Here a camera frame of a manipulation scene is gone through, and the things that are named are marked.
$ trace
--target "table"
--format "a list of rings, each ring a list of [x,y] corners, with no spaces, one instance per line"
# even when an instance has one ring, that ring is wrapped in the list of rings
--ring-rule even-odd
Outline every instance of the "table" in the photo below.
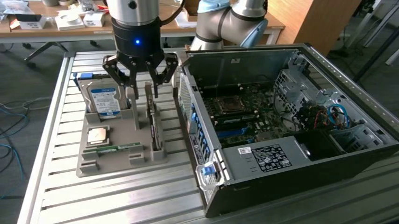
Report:
[[[160,19],[169,17],[176,10],[173,0],[160,1]],[[56,16],[57,10],[65,10],[65,6],[47,7],[41,1],[31,1],[29,7],[36,14],[45,16]],[[271,15],[267,14],[268,25],[265,34],[268,34],[267,44],[275,44],[280,31],[284,29],[283,23]],[[195,28],[180,28],[176,21],[161,27],[161,37],[193,37]],[[59,31],[55,23],[48,22],[43,30],[23,30],[20,27],[9,30],[6,22],[0,23],[0,44],[1,43],[23,43],[23,42],[63,42],[63,41],[87,41],[87,40],[105,40],[113,39],[111,16],[107,14],[105,23],[103,27],[87,27],[81,29],[72,29]]]
[[[207,219],[181,140],[171,84],[160,88],[156,99],[163,108],[169,162],[76,177],[85,104],[71,75],[103,71],[103,57],[112,54],[115,51],[68,52],[64,57],[19,224],[371,224],[387,223],[399,216],[399,154],[395,154],[349,180]],[[148,74],[137,75],[140,106],[143,83],[149,80]]]

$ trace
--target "blue cable on floor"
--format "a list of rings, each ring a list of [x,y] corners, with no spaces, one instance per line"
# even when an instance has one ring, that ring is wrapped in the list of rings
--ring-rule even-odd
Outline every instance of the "blue cable on floor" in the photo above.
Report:
[[[4,139],[4,138],[6,138],[6,137],[9,137],[9,136],[12,136],[12,135],[14,135],[17,132],[20,132],[23,129],[24,129],[24,127],[27,127],[27,125],[28,125],[28,123],[29,123],[29,119],[28,119],[28,117],[24,115],[24,114],[20,114],[20,113],[10,113],[10,112],[8,112],[6,110],[4,110],[2,108],[0,108],[0,111],[2,111],[4,113],[6,113],[8,115],[14,115],[14,116],[21,116],[23,118],[24,118],[24,120],[25,120],[25,123],[24,123],[24,125],[13,132],[13,133],[10,133],[10,134],[5,134],[5,133],[2,133],[1,135],[1,137],[0,137],[0,139]]]
[[[25,176],[24,176],[24,169],[23,169],[23,165],[21,165],[21,162],[20,162],[20,158],[19,158],[19,153],[17,153],[17,151],[14,150],[14,148],[13,148],[12,146],[5,145],[5,144],[0,144],[0,147],[5,147],[5,148],[8,148],[8,149],[12,150],[12,153],[14,154],[14,157],[17,158],[19,170],[20,170],[20,180],[24,181],[24,177],[25,177]],[[14,187],[14,188],[12,188],[10,190],[8,190],[6,193],[5,193],[2,196],[0,196],[0,200],[1,200],[2,198],[5,198],[12,192],[14,192],[14,191],[19,189],[19,187],[21,186],[21,184],[20,184],[17,187]]]

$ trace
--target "blue ram slot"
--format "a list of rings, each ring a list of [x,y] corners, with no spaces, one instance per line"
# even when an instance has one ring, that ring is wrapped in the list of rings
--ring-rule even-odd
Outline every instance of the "blue ram slot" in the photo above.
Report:
[[[227,138],[235,135],[243,135],[247,132],[248,127],[243,127],[240,129],[236,130],[228,130],[228,131],[221,131],[221,132],[216,132],[216,135],[219,138]]]

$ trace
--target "aluminum workbench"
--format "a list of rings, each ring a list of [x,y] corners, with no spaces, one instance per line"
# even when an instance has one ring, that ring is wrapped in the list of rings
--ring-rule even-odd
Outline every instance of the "aluminum workbench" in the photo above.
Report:
[[[399,217],[399,154],[395,154],[351,180],[204,218],[172,100],[173,82],[159,89],[156,99],[163,108],[168,163],[79,178],[76,162],[85,104],[71,75],[103,71],[103,57],[111,54],[115,52],[79,52],[64,57],[19,224],[367,224],[387,223]],[[139,106],[144,106],[143,87],[149,80],[148,74],[137,75]]]

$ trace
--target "green circuit board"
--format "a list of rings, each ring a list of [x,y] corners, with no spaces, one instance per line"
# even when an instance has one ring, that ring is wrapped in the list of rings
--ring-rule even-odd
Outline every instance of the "green circuit board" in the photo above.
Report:
[[[291,132],[273,109],[272,101],[273,92],[271,87],[260,84],[243,85],[237,95],[204,98],[211,118],[232,117],[240,112],[256,112],[256,117],[249,121],[237,121],[243,127],[247,127],[244,134],[219,137],[221,147],[281,138],[285,133]]]

